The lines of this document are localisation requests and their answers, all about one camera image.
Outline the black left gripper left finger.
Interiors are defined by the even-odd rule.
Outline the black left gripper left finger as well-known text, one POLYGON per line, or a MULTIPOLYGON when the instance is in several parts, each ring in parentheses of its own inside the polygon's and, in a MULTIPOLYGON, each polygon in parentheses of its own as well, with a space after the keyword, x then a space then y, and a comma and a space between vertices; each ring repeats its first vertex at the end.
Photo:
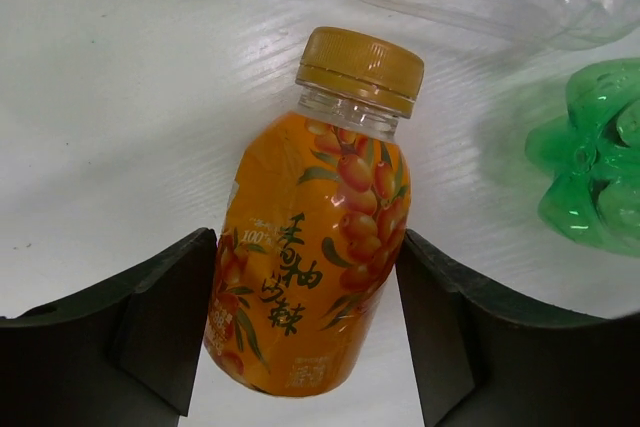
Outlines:
POLYGON ((216 233, 1 320, 4 426, 176 426, 189 413, 216 233))

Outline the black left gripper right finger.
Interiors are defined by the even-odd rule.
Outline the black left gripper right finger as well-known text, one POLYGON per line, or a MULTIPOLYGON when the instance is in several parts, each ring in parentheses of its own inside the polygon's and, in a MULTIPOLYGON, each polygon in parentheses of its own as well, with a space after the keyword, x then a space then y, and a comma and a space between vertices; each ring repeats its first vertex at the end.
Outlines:
POLYGON ((396 263, 427 426, 635 426, 639 317, 553 306, 414 231, 396 263))

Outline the small orange juice bottle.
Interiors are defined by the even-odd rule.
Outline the small orange juice bottle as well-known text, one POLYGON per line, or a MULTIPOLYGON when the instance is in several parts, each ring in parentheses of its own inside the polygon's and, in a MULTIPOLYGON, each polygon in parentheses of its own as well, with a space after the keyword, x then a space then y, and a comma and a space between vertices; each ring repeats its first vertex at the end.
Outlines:
POLYGON ((299 100, 245 149, 219 237, 204 344, 236 382, 309 397, 351 374, 406 232, 395 134, 423 75, 390 42, 311 33, 299 100))

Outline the green plastic bottle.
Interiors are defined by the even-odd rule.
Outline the green plastic bottle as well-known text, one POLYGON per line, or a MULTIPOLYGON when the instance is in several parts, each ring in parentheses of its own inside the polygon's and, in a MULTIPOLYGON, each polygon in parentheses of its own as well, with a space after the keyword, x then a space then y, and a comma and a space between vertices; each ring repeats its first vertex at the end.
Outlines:
POLYGON ((530 163, 552 178, 541 220, 582 245, 639 254, 639 60, 597 62, 575 72, 566 113, 532 129, 530 163))

